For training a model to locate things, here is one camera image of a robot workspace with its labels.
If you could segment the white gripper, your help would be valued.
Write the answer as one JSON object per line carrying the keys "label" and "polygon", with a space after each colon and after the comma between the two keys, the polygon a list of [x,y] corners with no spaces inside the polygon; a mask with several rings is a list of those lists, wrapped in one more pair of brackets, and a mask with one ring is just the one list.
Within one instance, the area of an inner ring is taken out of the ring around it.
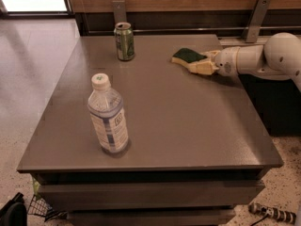
{"label": "white gripper", "polygon": [[201,52],[210,60],[200,60],[189,63],[187,69],[190,73],[198,73],[202,75],[212,75],[215,72],[222,76],[233,77],[238,74],[237,56],[240,48],[228,47],[223,50],[212,50]]}

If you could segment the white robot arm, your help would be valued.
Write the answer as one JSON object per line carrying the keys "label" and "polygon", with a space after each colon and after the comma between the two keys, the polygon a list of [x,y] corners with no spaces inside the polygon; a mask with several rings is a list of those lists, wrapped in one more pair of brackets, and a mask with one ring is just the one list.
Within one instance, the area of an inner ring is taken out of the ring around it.
{"label": "white robot arm", "polygon": [[278,33],[264,45],[234,46],[202,52],[205,58],[189,63],[190,73],[234,77],[250,74],[261,79],[291,79],[301,90],[301,40],[290,33]]}

